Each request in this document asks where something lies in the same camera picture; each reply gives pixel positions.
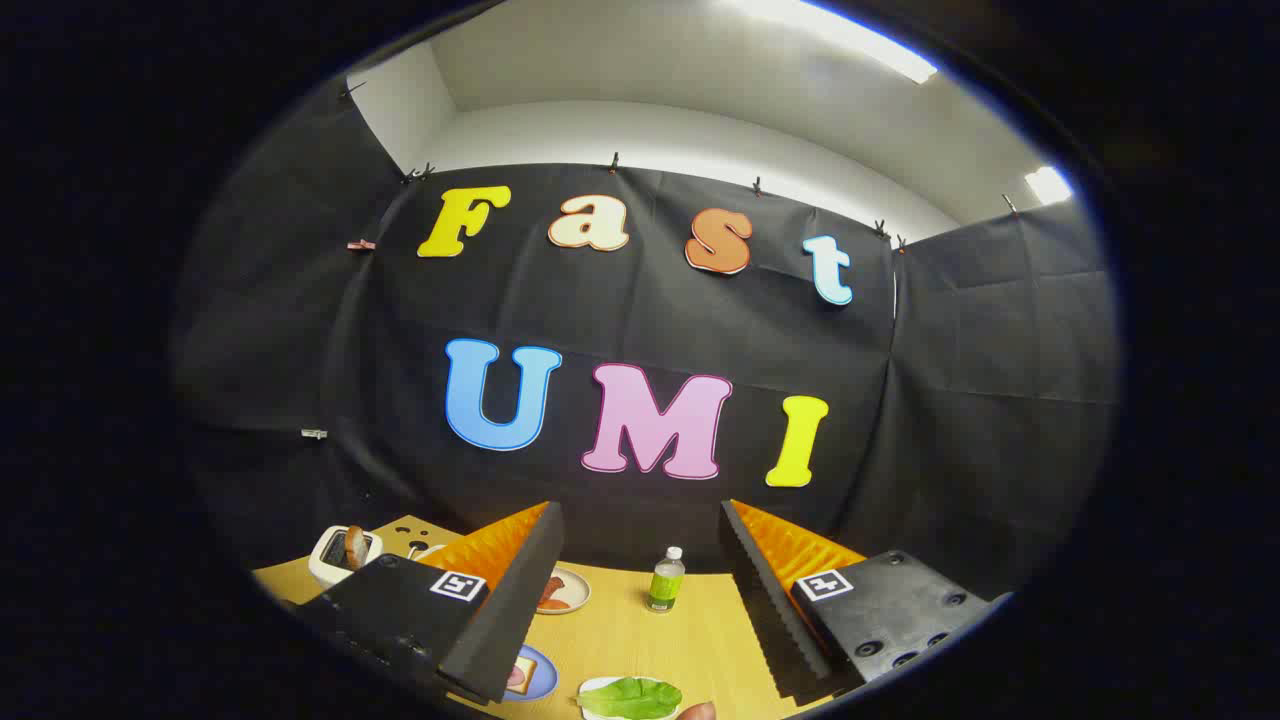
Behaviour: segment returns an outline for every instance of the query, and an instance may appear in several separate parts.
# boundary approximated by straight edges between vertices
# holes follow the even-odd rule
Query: white wall
[[[563,101],[458,113],[429,42],[353,73],[348,87],[401,172],[526,163],[671,170],[750,186],[923,240],[959,227],[914,192],[842,155],[751,123],[641,102]]]
[[[762,187],[909,240],[959,227],[888,178],[818,145],[760,126],[664,105],[564,101],[458,113],[426,143],[439,170],[526,163],[671,170]]]
[[[402,173],[422,169],[431,138],[456,115],[429,42],[347,77],[347,87],[383,149]]]

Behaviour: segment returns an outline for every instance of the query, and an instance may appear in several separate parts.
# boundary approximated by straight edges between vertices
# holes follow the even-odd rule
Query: ceiling light
[[[1027,176],[1027,184],[1032,186],[1032,192],[1036,193],[1042,205],[1061,202],[1071,196],[1071,188],[1066,184],[1062,174],[1048,165]]]
[[[727,0],[750,15],[804,28],[829,42],[850,47],[879,60],[904,76],[923,83],[938,72],[928,60],[897,42],[849,18],[800,0]]]

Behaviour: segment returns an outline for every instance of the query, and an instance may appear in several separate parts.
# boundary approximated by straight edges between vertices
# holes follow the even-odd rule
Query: yellow letter
[[[419,258],[453,258],[462,252],[462,243],[458,242],[458,231],[466,229],[467,237],[475,237],[484,222],[489,219],[489,206],[506,208],[511,202],[511,188],[498,187],[458,187],[447,190],[440,196],[444,208],[440,208],[439,217],[435,218],[435,227],[426,242],[417,246]],[[475,208],[472,202],[480,202]]]
[[[776,488],[799,488],[809,484],[809,456],[818,423],[827,416],[827,404],[817,397],[792,395],[782,401],[787,414],[787,434],[782,436],[778,464],[764,475],[764,484]]]
[[[582,213],[591,208],[590,213]],[[561,205],[561,213],[575,213],[559,218],[547,228],[547,238],[561,247],[590,245],[596,250],[617,250],[627,243],[622,232],[627,219],[627,206],[608,195],[580,195]]]

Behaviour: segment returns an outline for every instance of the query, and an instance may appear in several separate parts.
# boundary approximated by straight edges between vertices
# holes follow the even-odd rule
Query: orange foam pad
[[[477,575],[485,579],[489,592],[493,592],[520,552],[520,546],[538,524],[543,510],[547,510],[547,505],[548,502],[541,502],[485,525],[422,557],[419,562],[440,570]]]
[[[739,518],[746,525],[756,547],[764,555],[773,575],[782,583],[782,589],[791,598],[791,605],[800,610],[796,598],[791,597],[791,585],[800,578],[835,570],[855,562],[861,562],[867,557],[849,550],[842,544],[836,544],[818,533],[806,530],[795,523],[788,523],[777,515],[771,515],[750,505],[730,500]]]

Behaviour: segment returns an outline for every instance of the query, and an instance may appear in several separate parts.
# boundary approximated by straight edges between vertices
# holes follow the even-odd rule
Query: green label
[[[666,610],[676,603],[676,593],[680,592],[680,583],[685,580],[684,575],[678,578],[666,578],[654,573],[653,583],[649,584],[649,605]]]

